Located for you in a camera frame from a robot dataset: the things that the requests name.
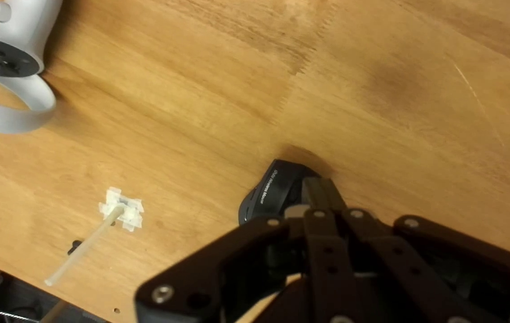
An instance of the table surface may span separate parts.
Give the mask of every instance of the table surface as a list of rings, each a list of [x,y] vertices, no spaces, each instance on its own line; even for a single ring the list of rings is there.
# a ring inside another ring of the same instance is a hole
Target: table surface
[[[272,157],[510,249],[510,1],[64,0],[42,76],[53,119],[0,134],[0,268],[109,320],[231,229]],[[143,229],[44,286],[107,186]]]

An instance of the screw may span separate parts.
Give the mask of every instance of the screw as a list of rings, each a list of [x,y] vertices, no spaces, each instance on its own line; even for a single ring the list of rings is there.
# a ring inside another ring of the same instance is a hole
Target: screw
[[[420,225],[420,222],[416,218],[405,218],[403,223],[409,225],[409,227],[418,227]]]
[[[461,317],[461,315],[450,315],[450,317],[446,319],[446,323],[470,323],[470,319]]]
[[[156,302],[165,302],[172,297],[174,293],[174,288],[170,284],[161,284],[161,286],[156,286],[150,293],[150,297],[156,301]]]
[[[349,214],[355,216],[355,218],[362,218],[362,216],[364,216],[364,211],[360,211],[360,209],[351,209]]]
[[[332,315],[330,323],[353,323],[348,315]]]
[[[269,218],[267,220],[267,225],[278,225],[279,222],[278,222],[278,218]]]

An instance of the wood grain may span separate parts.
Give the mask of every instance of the wood grain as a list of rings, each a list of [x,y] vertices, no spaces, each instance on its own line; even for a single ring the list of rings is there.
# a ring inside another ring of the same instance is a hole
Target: wood grain
[[[0,134],[0,268],[46,288],[120,186],[143,229],[46,288],[105,319],[132,320],[139,281],[233,227],[276,155],[387,222],[510,249],[510,1],[66,0],[46,66],[55,118]]]

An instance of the white plastic object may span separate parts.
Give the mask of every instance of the white plastic object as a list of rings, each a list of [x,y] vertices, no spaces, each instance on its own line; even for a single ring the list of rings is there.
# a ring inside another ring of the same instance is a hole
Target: white plastic object
[[[107,188],[105,202],[98,204],[103,222],[84,238],[68,258],[57,267],[57,270],[44,279],[46,284],[55,284],[59,277],[93,245],[93,241],[107,229],[112,222],[123,222],[127,231],[141,227],[143,204],[139,198],[123,197],[120,188]]]
[[[42,48],[62,0],[0,0],[0,42],[19,48],[44,67]],[[0,105],[0,132],[23,132],[42,125],[55,107],[48,84],[39,75],[0,76],[0,84],[23,100],[28,110]]]

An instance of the wooden table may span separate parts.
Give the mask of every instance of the wooden table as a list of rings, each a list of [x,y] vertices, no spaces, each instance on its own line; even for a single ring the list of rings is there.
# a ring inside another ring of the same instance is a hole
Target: wooden table
[[[64,0],[42,75],[55,118],[0,134],[0,268],[105,319],[231,229],[278,155],[385,222],[510,249],[510,1]],[[111,184],[143,198],[143,229],[44,286]]]

